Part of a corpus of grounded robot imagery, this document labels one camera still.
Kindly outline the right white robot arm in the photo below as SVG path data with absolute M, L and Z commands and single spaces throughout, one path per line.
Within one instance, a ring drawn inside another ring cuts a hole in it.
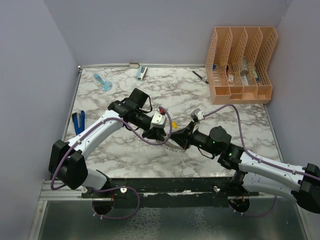
M 236 196 L 246 191 L 267 193 L 294 200 L 311 213 L 320 212 L 320 168 L 315 164 L 299 166 L 259 156 L 233 144 L 232 137 L 221 126 L 204 134 L 190 122 L 170 138 L 184 150 L 195 146 L 218 157 L 222 167 L 235 170 L 240 176 L 230 182 L 229 189 Z

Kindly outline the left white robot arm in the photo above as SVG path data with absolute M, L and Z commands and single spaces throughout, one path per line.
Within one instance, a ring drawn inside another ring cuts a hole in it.
M 160 146 L 170 139 L 165 133 L 172 119 L 163 107 L 153 116 L 143 110 L 150 96 L 135 88 L 129 97 L 113 101 L 103 115 L 91 126 L 68 141 L 57 140 L 51 150 L 48 170 L 51 173 L 52 190 L 59 190 L 55 180 L 72 190 L 78 187 L 93 189 L 97 196 L 106 197 L 111 190 L 109 178 L 98 170 L 88 169 L 86 160 L 91 153 L 110 135 L 122 127 L 129 129 L 143 142 Z

